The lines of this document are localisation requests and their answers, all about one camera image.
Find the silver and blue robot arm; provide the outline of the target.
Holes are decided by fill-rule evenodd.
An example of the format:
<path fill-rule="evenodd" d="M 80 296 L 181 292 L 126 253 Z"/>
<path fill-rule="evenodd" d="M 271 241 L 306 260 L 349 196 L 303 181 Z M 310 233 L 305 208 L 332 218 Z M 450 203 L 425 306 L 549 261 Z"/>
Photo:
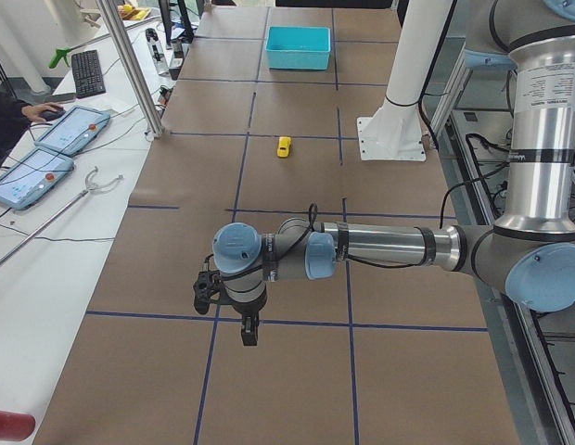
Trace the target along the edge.
<path fill-rule="evenodd" d="M 477 277 L 515 303 L 556 312 L 575 302 L 575 223 L 569 218 L 575 165 L 575 1 L 477 1 L 467 54 L 502 58 L 517 70 L 504 214 L 491 225 L 389 227 L 283 222 L 260 234 L 242 222 L 221 228 L 194 285 L 194 306 L 229 305 L 242 341 L 258 340 L 266 286 L 330 277 L 341 261 L 401 269 L 437 265 Z"/>

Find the black sleeved person forearm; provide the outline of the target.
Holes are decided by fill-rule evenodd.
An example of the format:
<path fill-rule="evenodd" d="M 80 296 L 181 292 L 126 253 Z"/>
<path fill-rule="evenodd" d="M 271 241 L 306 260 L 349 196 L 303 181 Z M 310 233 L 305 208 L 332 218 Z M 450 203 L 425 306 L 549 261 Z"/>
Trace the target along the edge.
<path fill-rule="evenodd" d="M 0 163 L 13 149 L 29 125 L 22 113 L 29 103 L 0 91 Z"/>

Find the person hand on mouse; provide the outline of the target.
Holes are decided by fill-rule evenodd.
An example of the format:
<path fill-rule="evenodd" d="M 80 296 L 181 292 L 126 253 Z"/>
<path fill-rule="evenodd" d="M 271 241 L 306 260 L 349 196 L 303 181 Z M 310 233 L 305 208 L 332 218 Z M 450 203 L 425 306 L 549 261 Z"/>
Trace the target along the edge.
<path fill-rule="evenodd" d="M 21 108 L 21 114 L 31 122 L 46 122 L 43 117 L 45 112 L 61 113 L 64 108 L 55 102 L 47 102 L 39 105 L 27 105 Z"/>

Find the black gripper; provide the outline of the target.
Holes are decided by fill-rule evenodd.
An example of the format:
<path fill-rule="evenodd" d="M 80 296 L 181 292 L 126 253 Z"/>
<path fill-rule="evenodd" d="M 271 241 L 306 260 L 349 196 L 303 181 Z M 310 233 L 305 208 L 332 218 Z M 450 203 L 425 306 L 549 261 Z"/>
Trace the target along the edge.
<path fill-rule="evenodd" d="M 241 316 L 241 338 L 245 347 L 258 344 L 258 327 L 263 303 L 236 303 L 233 309 Z"/>

